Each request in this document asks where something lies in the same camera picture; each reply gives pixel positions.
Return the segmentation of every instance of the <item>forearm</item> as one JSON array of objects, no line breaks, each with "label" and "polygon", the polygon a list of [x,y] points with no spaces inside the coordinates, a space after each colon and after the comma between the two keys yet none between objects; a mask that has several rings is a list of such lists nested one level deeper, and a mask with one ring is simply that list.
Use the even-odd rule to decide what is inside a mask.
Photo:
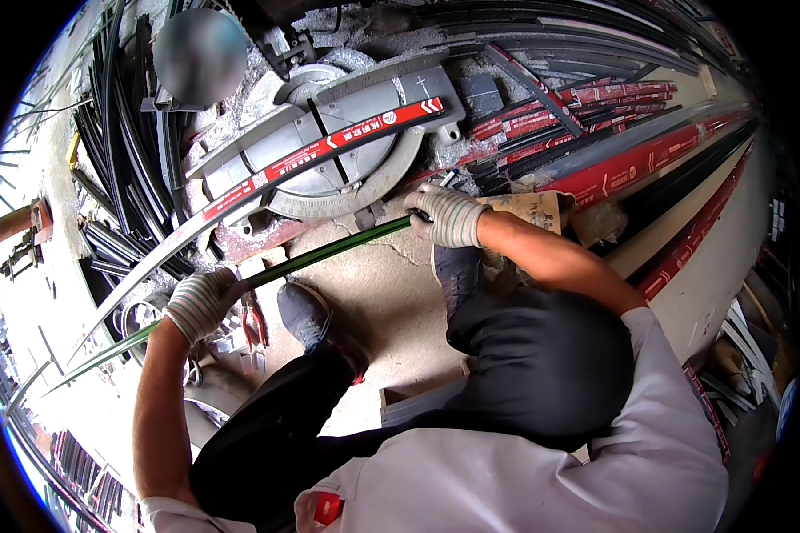
[{"label": "forearm", "polygon": [[549,290],[581,293],[617,316],[646,303],[595,254],[505,211],[486,211],[477,227],[480,245],[519,265]]},{"label": "forearm", "polygon": [[134,478],[140,498],[166,496],[199,506],[189,489],[192,458],[183,408],[189,350],[169,317],[148,338],[134,407]]}]

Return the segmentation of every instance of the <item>red tag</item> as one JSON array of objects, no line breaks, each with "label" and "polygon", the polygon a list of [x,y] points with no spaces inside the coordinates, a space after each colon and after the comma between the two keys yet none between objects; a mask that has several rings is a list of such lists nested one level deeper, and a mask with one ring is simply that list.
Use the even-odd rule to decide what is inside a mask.
[{"label": "red tag", "polygon": [[343,509],[344,501],[340,496],[333,492],[318,492],[314,519],[323,525],[330,525],[341,515]]}]

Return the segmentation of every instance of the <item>white knit glove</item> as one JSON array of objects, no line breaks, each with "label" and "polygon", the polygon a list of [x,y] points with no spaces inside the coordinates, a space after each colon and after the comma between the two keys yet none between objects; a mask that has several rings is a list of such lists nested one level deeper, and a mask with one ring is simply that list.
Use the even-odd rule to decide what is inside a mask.
[{"label": "white knit glove", "polygon": [[175,287],[163,314],[172,319],[191,346],[212,334],[243,293],[229,269],[193,274]]},{"label": "white knit glove", "polygon": [[430,240],[440,247],[480,248],[477,240],[477,221],[483,211],[491,206],[452,188],[422,183],[403,202],[406,209],[420,209],[432,222],[412,215],[412,233],[420,239]]}]

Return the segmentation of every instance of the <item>shirt sleeve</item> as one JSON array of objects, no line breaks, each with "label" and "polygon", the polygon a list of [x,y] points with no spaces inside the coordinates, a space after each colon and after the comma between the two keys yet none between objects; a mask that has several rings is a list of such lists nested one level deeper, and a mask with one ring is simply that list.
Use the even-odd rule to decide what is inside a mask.
[{"label": "shirt sleeve", "polygon": [[255,526],[212,517],[173,498],[151,496],[140,501],[145,525],[156,533],[256,533]]},{"label": "shirt sleeve", "polygon": [[610,435],[591,442],[592,462],[560,474],[627,530],[714,530],[728,475],[713,427],[655,314],[621,318],[636,358],[631,393]]}]

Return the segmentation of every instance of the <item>worker's right hand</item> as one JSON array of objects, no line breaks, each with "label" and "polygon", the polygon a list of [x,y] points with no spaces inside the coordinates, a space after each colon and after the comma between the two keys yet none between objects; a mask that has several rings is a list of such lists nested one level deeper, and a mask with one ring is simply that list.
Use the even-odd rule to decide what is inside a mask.
[{"label": "worker's right hand", "polygon": [[403,203],[409,210],[420,209],[429,215],[427,222],[412,215],[412,233],[440,247],[480,248],[477,240],[477,221],[490,206],[452,188],[422,183]]},{"label": "worker's right hand", "polygon": [[193,274],[178,283],[163,314],[178,326],[190,346],[195,346],[216,331],[245,289],[244,282],[238,282],[229,269]]}]

